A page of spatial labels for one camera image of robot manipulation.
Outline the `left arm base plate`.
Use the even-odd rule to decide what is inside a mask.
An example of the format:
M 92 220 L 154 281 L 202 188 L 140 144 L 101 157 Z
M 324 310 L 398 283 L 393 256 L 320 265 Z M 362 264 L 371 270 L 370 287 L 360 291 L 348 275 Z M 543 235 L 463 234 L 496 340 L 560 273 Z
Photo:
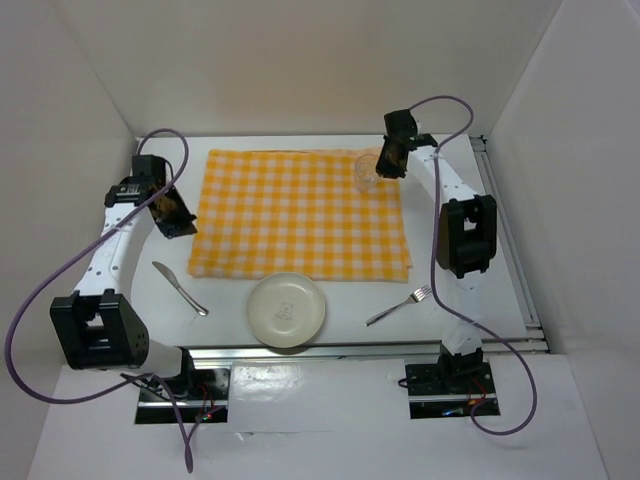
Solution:
M 173 393 L 184 423 L 226 423 L 231 370 L 228 367 L 196 369 L 191 380 L 178 384 L 166 380 Z M 158 380 L 137 380 L 139 389 L 134 422 L 137 425 L 176 424 L 170 395 Z

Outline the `silver fork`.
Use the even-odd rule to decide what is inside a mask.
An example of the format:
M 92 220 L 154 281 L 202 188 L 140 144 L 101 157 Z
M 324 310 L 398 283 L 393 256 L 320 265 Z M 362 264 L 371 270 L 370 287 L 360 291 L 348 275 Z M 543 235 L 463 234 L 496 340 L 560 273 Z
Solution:
M 417 303 L 422 302 L 423 300 L 425 300 L 426 298 L 428 298 L 430 295 L 432 294 L 432 288 L 430 286 L 423 286 L 421 288 L 418 288 L 416 290 L 414 290 L 408 297 L 406 300 L 404 300 L 403 302 L 394 305 L 374 316 L 372 316 L 371 318 L 369 318 L 366 322 L 365 322 L 365 326 L 366 327 L 370 327 L 376 323 L 378 323 L 379 321 L 387 318 L 388 316 L 392 315 L 393 313 L 395 313 L 397 310 L 405 307 L 405 306 L 409 306 L 409 305 L 414 305 Z

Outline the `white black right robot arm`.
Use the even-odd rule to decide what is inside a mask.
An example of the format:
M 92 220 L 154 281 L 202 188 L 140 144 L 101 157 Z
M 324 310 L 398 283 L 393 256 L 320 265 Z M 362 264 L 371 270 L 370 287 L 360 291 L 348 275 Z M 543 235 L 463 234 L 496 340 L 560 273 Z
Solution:
M 189 273 L 257 281 L 247 315 L 260 342 L 290 349 L 318 332 L 325 314 L 312 301 L 310 279 L 408 280 L 398 186 L 407 175 L 434 201 L 432 269 L 463 279 L 484 273 L 495 257 L 495 199 L 461 180 L 410 110 L 384 121 L 379 151 L 213 150 L 196 213 L 171 178 L 158 181 L 158 223 L 169 237 L 194 239 Z

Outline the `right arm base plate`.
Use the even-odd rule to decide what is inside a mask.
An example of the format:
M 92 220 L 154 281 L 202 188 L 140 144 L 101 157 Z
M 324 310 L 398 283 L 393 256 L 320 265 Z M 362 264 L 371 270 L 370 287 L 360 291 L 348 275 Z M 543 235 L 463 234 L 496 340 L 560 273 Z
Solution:
M 500 415 L 488 362 L 478 373 L 450 379 L 444 379 L 435 364 L 407 364 L 397 384 L 407 392 L 413 420 L 469 417 L 473 407 L 477 416 Z

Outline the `silver table knife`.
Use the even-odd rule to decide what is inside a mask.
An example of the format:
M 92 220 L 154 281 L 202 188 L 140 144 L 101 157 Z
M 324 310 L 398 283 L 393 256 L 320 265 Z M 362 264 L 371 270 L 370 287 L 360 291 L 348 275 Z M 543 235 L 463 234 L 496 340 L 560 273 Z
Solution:
M 209 310 L 197 302 L 180 284 L 175 273 L 165 264 L 159 261 L 152 261 L 155 269 L 171 284 L 185 302 L 200 316 L 205 317 L 209 314 Z

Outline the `clear drinking glass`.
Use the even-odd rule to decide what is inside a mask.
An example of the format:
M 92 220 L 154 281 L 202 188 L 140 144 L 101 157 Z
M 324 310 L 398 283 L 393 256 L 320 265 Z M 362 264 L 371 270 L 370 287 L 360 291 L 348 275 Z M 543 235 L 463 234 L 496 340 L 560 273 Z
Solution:
M 381 182 L 376 172 L 378 156 L 371 153 L 361 155 L 354 164 L 354 184 L 361 192 L 375 189 Z

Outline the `yellow white checkered cloth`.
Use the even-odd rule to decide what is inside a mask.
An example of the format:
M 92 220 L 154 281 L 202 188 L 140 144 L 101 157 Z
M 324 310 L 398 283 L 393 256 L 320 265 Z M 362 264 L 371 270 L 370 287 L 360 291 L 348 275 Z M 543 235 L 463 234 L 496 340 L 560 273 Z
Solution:
M 356 184 L 356 163 L 378 155 L 376 148 L 210 150 L 188 273 L 407 282 L 412 261 L 398 181 Z

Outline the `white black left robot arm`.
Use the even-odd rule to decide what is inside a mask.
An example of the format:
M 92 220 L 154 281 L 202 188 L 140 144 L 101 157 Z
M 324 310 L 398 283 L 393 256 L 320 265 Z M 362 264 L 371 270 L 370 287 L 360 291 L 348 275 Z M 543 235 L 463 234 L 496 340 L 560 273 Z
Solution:
M 74 370 L 119 370 L 155 374 L 176 399 L 196 390 L 193 360 L 183 348 L 154 341 L 130 303 L 146 236 L 158 229 L 167 239 L 194 235 L 196 217 L 176 188 L 167 184 L 167 161 L 135 155 L 132 173 L 105 196 L 105 233 L 73 292 L 56 297 L 50 317 L 68 365 Z

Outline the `cream round plate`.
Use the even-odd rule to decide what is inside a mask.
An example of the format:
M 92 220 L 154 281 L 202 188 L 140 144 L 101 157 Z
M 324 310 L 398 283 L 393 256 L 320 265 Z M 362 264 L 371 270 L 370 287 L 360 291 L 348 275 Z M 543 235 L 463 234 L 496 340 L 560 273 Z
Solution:
M 308 277 L 290 272 L 269 275 L 249 293 L 245 317 L 252 335 L 276 349 L 302 346 L 321 330 L 326 299 Z

